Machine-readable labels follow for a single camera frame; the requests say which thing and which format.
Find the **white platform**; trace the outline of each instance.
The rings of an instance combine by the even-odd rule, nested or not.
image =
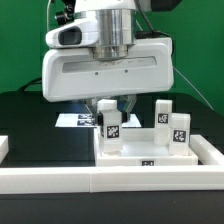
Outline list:
[[[197,165],[198,157],[189,148],[188,156],[169,155],[168,147],[154,144],[154,129],[122,129],[123,149],[119,154],[103,153],[97,129],[94,130],[96,166],[186,166]]]

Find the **black table surface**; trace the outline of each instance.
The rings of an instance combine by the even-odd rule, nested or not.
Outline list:
[[[191,134],[224,151],[224,118],[185,94],[138,95],[133,109],[154,126],[157,99],[191,114]],[[93,128],[56,128],[60,113],[89,113],[82,102],[49,103],[41,92],[0,94],[0,135],[9,136],[1,168],[94,166]],[[0,195],[6,223],[224,223],[224,191]]]

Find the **green wall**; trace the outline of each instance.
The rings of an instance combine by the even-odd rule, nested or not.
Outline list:
[[[47,51],[47,0],[4,1],[0,9],[0,92],[17,90],[41,76],[42,59]],[[56,27],[52,7],[51,28]],[[173,12],[147,13],[155,29],[165,31],[176,44],[173,63],[224,115],[224,1],[183,0]],[[201,98],[175,74],[171,92]]]

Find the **white tray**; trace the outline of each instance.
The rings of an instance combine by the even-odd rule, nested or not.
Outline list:
[[[96,166],[186,166],[197,165],[198,157],[189,148],[188,156],[169,155],[168,147],[154,144],[154,129],[123,128],[119,154],[103,153],[103,144],[94,130]]]

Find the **white block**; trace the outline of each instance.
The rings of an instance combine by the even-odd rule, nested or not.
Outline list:
[[[169,152],[171,155],[188,155],[190,115],[177,114],[171,115],[171,138]]]
[[[103,126],[104,142],[116,142],[122,139],[122,125],[108,124]]]
[[[122,123],[122,117],[121,112],[117,109],[115,110],[103,110],[101,111],[103,114],[103,124],[121,124]]]
[[[89,192],[91,168],[0,169],[0,194]]]
[[[203,165],[224,165],[224,155],[201,135],[191,135],[190,147]]]
[[[8,137],[0,136],[0,163],[4,160],[8,152],[9,152]]]
[[[102,110],[116,110],[116,109],[117,109],[116,100],[103,99],[98,101],[97,103],[97,112],[100,112]]]
[[[104,167],[90,178],[90,192],[224,188],[224,170],[218,166]]]
[[[156,112],[172,113],[172,100],[157,100]]]
[[[191,122],[190,114],[172,113],[171,115],[171,128],[180,130],[189,130],[190,122]]]
[[[155,113],[154,143],[166,146],[170,141],[170,119],[172,113],[172,100],[157,100]]]

